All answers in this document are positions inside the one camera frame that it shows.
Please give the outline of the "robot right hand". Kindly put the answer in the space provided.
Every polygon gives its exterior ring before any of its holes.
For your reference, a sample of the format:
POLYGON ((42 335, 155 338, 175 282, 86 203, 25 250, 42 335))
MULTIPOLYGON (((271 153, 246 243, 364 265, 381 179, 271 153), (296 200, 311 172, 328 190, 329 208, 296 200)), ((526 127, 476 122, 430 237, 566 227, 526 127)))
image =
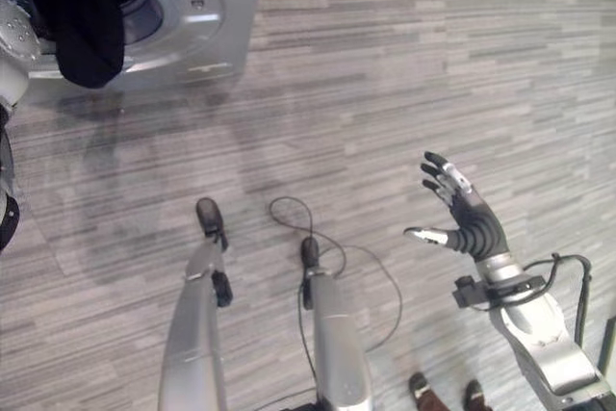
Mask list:
POLYGON ((473 183, 442 155, 426 151, 423 157, 421 170, 429 177, 422 185, 447 206, 457 227, 446 230, 411 226, 403 234, 468 254, 476 262, 507 253, 509 245, 501 222, 473 183))

